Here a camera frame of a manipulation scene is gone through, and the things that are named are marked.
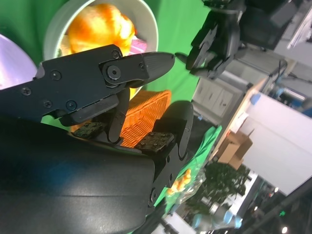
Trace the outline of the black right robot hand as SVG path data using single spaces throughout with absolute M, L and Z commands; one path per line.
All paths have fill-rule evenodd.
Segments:
M 172 103 L 134 148 L 120 136 L 131 88 L 175 56 L 123 56 L 115 45 L 41 63 L 0 93 L 0 231 L 127 234 L 139 228 L 187 158 L 189 101 Z

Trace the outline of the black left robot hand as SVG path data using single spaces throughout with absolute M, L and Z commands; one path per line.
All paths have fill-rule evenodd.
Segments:
M 190 74 L 215 79 L 247 45 L 274 50 L 301 1 L 205 0 L 210 11 L 188 55 L 175 56 Z

